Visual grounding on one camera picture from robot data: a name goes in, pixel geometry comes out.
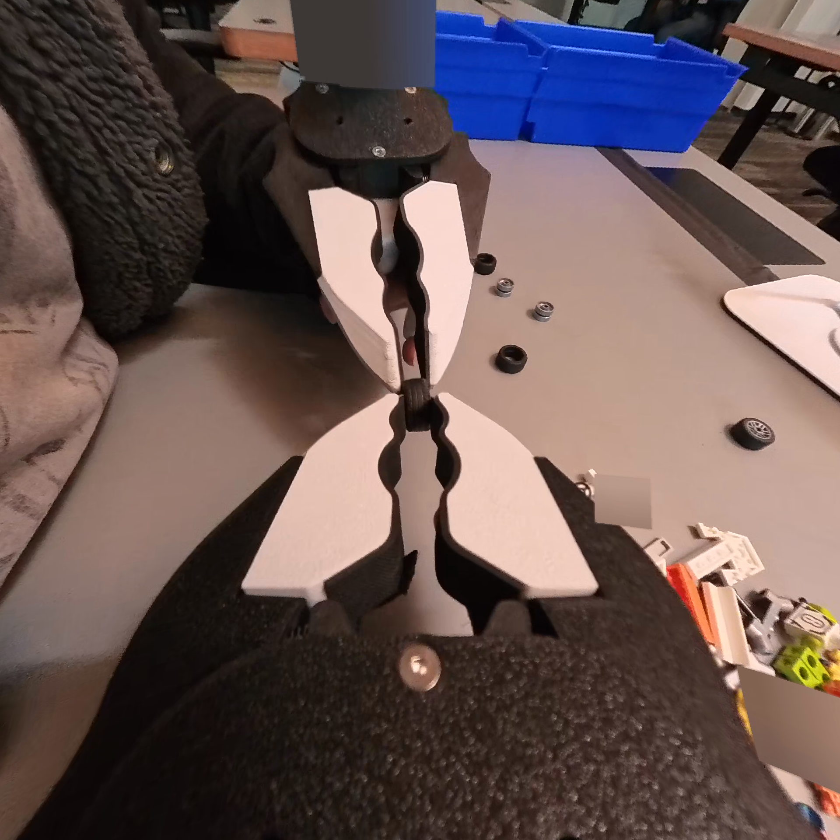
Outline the pile of lego pieces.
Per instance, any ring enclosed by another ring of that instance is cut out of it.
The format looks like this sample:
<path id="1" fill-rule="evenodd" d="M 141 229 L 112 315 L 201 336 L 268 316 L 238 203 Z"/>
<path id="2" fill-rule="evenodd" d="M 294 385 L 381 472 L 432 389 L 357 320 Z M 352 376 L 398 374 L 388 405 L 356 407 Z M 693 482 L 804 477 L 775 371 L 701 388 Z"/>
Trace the pile of lego pieces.
<path id="1" fill-rule="evenodd" d="M 769 588 L 738 591 L 765 570 L 752 541 L 737 532 L 692 528 L 701 545 L 670 560 L 671 545 L 649 540 L 643 551 L 683 602 L 720 672 L 750 741 L 753 732 L 741 676 L 751 671 L 838 697 L 838 615 L 805 597 Z"/>

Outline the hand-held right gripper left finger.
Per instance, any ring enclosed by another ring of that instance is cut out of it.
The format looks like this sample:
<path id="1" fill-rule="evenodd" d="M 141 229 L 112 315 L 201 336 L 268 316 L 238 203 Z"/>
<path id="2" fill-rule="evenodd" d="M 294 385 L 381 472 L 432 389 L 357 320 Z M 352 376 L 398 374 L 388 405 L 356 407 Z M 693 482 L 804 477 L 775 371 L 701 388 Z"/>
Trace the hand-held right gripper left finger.
<path id="1" fill-rule="evenodd" d="M 320 603 L 363 589 L 374 571 L 374 602 L 387 598 L 403 562 L 396 487 L 406 435 L 403 399 L 386 393 L 323 435 L 303 456 L 245 578 L 247 595 Z"/>

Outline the black lego wheel grey rim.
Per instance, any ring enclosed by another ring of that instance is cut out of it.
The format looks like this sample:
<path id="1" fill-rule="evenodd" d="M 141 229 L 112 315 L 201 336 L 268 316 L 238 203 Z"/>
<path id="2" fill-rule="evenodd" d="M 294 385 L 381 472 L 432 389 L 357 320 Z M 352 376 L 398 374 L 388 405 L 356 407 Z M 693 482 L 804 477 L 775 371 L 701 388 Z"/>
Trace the black lego wheel grey rim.
<path id="1" fill-rule="evenodd" d="M 430 431 L 432 396 L 428 380 L 420 377 L 406 379 L 402 384 L 402 403 L 406 431 Z"/>
<path id="2" fill-rule="evenodd" d="M 772 446 L 776 440 L 775 432 L 770 425 L 751 416 L 733 423 L 728 433 L 736 445 L 754 452 Z"/>

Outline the blue plastic bin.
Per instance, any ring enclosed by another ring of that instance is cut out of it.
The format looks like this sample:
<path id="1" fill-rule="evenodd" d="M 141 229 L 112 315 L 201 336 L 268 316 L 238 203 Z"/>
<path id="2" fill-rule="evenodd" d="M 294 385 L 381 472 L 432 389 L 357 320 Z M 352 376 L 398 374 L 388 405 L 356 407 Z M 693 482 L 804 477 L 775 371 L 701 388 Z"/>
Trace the blue plastic bin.
<path id="1" fill-rule="evenodd" d="M 677 38 L 512 26 L 542 61 L 521 129 L 534 143 L 683 153 L 746 71 Z"/>
<path id="2" fill-rule="evenodd" d="M 454 131 L 515 141 L 543 73 L 546 48 L 519 26 L 477 14 L 436 13 L 435 85 Z"/>

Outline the black office chair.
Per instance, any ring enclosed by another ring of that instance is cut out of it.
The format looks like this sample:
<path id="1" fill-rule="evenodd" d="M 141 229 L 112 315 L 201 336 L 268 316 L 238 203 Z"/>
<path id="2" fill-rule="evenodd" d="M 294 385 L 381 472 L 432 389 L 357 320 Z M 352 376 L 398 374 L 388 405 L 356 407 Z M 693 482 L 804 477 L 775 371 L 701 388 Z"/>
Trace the black office chair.
<path id="1" fill-rule="evenodd" d="M 838 144 L 823 146 L 809 153 L 802 168 L 835 203 L 839 203 Z"/>

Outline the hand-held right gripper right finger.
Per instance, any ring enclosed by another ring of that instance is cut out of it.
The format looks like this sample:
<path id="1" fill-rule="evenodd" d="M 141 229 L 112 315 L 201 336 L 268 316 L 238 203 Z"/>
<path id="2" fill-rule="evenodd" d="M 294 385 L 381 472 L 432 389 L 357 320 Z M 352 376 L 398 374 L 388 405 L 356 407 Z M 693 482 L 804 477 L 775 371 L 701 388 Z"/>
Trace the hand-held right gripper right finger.
<path id="1" fill-rule="evenodd" d="M 527 599 L 594 595 L 598 584 L 531 451 L 457 397 L 435 397 L 440 535 Z"/>

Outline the person's left hand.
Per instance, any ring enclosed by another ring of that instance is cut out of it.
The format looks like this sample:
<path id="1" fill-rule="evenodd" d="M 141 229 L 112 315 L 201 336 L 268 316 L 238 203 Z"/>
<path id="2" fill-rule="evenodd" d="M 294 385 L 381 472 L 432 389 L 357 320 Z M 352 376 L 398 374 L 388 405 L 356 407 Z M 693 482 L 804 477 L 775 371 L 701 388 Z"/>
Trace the person's left hand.
<path id="1" fill-rule="evenodd" d="M 373 372 L 381 375 L 399 353 L 418 368 L 416 319 L 405 283 L 369 270 L 341 281 L 321 277 L 318 285 L 322 309 Z"/>

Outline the wooden desk black legs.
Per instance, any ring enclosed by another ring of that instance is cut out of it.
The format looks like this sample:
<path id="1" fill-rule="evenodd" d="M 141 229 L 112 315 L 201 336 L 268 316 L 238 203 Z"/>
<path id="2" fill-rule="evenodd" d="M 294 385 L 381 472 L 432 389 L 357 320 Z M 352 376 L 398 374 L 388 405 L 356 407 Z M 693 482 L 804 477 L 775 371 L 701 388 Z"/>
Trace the wooden desk black legs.
<path id="1" fill-rule="evenodd" d="M 719 155 L 720 165 L 728 170 L 735 167 L 783 98 L 839 118 L 838 88 L 829 89 L 796 76 L 801 68 L 838 75 L 837 35 L 792 34 L 744 24 L 728 24 L 723 34 L 746 46 L 741 57 L 746 70 L 741 79 L 761 88 L 762 94 Z"/>

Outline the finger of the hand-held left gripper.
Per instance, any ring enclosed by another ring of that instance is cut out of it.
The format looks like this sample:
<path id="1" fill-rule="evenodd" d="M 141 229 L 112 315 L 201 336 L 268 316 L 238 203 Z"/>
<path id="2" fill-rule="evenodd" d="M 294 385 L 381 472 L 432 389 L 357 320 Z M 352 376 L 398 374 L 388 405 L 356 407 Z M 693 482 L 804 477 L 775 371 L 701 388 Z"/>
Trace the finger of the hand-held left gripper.
<path id="1" fill-rule="evenodd" d="M 385 280 L 373 260 L 376 207 L 337 186 L 310 190 L 309 202 L 320 290 L 353 351 L 385 388 L 400 391 L 401 351 L 384 305 Z"/>
<path id="2" fill-rule="evenodd" d="M 455 354 L 474 276 L 455 184 L 426 182 L 402 196 L 401 261 L 419 369 L 436 386 Z"/>

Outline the grey desk wooden edge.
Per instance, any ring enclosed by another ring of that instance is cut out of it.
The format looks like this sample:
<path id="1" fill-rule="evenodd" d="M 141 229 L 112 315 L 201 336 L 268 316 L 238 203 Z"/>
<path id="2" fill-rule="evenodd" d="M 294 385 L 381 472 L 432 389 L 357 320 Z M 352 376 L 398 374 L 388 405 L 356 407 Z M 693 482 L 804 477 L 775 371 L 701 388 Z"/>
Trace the grey desk wooden edge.
<path id="1" fill-rule="evenodd" d="M 218 22 L 225 55 L 297 64 L 290 1 L 239 1 Z"/>

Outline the white stand base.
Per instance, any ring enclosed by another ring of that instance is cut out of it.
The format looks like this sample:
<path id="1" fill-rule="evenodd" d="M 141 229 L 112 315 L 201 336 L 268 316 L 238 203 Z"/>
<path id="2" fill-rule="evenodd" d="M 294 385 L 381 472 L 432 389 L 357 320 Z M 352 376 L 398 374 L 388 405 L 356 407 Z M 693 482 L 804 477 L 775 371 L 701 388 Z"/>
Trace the white stand base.
<path id="1" fill-rule="evenodd" d="M 802 275 L 733 289 L 728 314 L 839 396 L 839 282 Z"/>

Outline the person's left forearm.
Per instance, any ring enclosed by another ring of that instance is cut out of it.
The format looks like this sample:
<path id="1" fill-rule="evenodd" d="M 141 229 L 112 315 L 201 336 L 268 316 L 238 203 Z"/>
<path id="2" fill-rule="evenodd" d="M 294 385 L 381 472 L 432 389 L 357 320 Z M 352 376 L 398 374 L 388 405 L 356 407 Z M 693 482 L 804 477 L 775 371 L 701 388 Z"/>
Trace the person's left forearm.
<path id="1" fill-rule="evenodd" d="M 287 127 L 282 110 L 235 91 L 167 39 L 153 63 L 203 191 L 207 224 L 196 281 L 318 299 L 316 273 L 265 186 Z"/>

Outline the grey printed sweatshirt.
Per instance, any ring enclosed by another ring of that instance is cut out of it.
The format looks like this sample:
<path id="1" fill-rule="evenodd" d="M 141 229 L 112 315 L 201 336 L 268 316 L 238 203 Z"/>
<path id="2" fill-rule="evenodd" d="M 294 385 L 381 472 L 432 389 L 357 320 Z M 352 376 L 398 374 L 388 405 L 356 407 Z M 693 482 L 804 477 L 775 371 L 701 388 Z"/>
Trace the grey printed sweatshirt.
<path id="1" fill-rule="evenodd" d="M 1 582 L 96 431 L 119 363 L 82 313 L 71 242 L 1 112 Z"/>

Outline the black table cover panel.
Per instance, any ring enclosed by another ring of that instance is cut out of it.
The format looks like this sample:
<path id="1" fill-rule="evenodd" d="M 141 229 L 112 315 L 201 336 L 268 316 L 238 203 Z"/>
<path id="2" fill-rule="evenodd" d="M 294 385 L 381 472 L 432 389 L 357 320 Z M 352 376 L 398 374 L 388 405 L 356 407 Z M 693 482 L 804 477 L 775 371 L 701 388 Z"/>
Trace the black table cover panel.
<path id="1" fill-rule="evenodd" d="M 713 227 L 765 266 L 823 266 L 825 261 L 702 173 L 687 168 L 647 170 Z"/>

